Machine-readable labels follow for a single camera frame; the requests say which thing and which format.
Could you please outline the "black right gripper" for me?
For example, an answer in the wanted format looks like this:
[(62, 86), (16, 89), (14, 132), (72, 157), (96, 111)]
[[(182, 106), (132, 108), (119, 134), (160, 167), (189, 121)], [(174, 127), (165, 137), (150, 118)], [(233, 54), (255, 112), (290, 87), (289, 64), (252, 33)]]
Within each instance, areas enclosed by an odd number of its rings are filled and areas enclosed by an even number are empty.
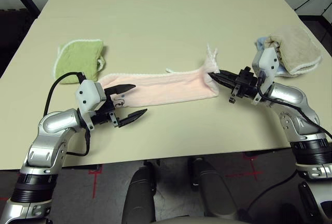
[(234, 104), (236, 102), (236, 97), (247, 97), (253, 100), (257, 95), (256, 84), (258, 79), (248, 66), (246, 66), (245, 69), (241, 69), (238, 74), (219, 70), (218, 73), (211, 72), (209, 75), (218, 84), (232, 89), (229, 103)]

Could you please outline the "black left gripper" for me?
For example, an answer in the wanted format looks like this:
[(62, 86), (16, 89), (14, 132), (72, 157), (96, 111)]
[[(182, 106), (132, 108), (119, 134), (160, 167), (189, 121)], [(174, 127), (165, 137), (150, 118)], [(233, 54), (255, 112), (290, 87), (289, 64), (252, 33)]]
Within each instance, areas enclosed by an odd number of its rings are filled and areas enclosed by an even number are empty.
[[(136, 85), (133, 84), (122, 84), (105, 88), (104, 92), (106, 95), (122, 94), (135, 87)], [(95, 111), (95, 115), (91, 117), (91, 120), (94, 125), (110, 122), (114, 127), (124, 127), (125, 125), (136, 121), (146, 112), (147, 109), (141, 109), (129, 114), (126, 118), (118, 120), (115, 115), (114, 103), (109, 96), (106, 98), (106, 101), (103, 103), (103, 105)]]

